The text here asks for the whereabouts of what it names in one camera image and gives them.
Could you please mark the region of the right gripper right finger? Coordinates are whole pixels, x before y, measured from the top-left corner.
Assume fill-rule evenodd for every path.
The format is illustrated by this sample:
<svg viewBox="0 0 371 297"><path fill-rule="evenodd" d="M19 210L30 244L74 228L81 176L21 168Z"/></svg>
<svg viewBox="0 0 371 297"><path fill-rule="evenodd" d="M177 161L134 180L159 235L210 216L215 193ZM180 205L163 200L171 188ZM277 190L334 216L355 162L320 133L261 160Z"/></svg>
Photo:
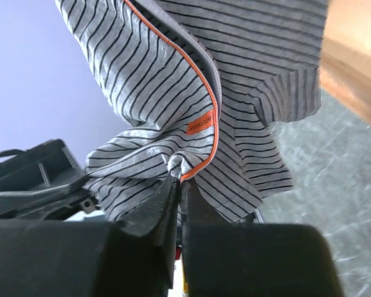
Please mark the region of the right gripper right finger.
<svg viewBox="0 0 371 297"><path fill-rule="evenodd" d="M344 294L330 248L310 225L229 223L182 184L182 258L190 296Z"/></svg>

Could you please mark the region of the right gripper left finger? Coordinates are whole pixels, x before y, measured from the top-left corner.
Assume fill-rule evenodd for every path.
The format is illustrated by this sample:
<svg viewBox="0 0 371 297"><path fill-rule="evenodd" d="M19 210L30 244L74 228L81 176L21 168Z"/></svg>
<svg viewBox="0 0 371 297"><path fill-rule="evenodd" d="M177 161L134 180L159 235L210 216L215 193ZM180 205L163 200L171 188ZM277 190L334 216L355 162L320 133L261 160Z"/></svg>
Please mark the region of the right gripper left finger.
<svg viewBox="0 0 371 297"><path fill-rule="evenodd" d="M118 222L67 222L86 193L0 196L0 296L166 296L173 287L179 182Z"/></svg>

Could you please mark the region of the grey striped boxer underwear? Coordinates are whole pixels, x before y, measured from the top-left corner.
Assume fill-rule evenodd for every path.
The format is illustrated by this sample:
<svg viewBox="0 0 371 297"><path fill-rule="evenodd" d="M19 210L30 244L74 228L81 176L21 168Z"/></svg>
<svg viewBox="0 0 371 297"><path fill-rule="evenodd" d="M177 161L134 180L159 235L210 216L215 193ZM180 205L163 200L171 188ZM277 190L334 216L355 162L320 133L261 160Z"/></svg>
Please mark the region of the grey striped boxer underwear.
<svg viewBox="0 0 371 297"><path fill-rule="evenodd" d="M292 188L270 132L321 106L327 1L57 1L130 128L86 159L109 221L172 176L229 222Z"/></svg>

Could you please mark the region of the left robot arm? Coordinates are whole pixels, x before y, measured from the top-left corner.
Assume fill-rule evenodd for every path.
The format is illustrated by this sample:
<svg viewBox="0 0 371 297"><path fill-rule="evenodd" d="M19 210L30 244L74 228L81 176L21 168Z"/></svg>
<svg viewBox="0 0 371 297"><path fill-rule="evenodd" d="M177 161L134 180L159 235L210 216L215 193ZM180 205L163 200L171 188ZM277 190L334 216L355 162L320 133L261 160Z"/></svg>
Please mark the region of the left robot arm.
<svg viewBox="0 0 371 297"><path fill-rule="evenodd" d="M61 139L0 152L0 219L66 220L99 210L87 176Z"/></svg>

